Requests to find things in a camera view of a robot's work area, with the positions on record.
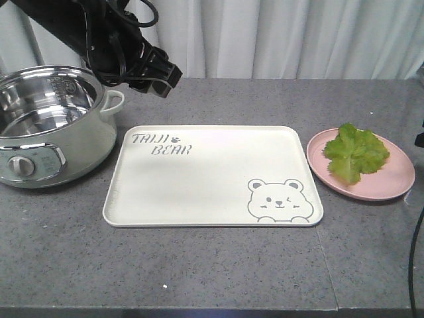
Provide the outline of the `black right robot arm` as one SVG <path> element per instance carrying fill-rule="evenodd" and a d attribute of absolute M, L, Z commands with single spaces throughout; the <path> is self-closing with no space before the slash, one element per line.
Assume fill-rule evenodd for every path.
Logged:
<path fill-rule="evenodd" d="M 420 147 L 420 148 L 424 148 L 424 132 L 418 134 L 415 137 L 414 145 L 416 145 L 417 147 Z"/>

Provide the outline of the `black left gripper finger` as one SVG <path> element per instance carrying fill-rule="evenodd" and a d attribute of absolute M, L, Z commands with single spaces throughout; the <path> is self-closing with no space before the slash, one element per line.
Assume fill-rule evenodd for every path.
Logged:
<path fill-rule="evenodd" d="M 151 93 L 161 98 L 166 98 L 172 87 L 160 81 L 134 80 L 129 82 L 129 87 L 139 93 Z"/>
<path fill-rule="evenodd" d="M 156 51 L 156 64 L 160 73 L 160 79 L 172 89 L 175 88 L 182 77 L 182 71 L 171 61 L 167 53 L 159 48 L 155 48 Z"/>

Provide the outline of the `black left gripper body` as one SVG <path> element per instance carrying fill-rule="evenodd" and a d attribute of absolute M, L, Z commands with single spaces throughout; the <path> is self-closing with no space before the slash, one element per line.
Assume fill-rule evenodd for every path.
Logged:
<path fill-rule="evenodd" d="M 143 36 L 126 40 L 118 32 L 107 35 L 104 46 L 94 46 L 94 74 L 106 86 L 134 80 L 160 81 L 156 46 Z"/>

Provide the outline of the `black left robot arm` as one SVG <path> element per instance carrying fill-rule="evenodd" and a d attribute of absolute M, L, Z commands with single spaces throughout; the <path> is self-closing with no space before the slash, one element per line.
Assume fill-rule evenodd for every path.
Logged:
<path fill-rule="evenodd" d="M 101 84 L 126 83 L 140 93 L 168 96 L 182 71 L 165 51 L 143 37 L 142 28 L 159 19 L 156 7 L 144 4 L 153 18 L 140 22 L 127 1 L 14 1 L 19 9 L 77 53 Z"/>

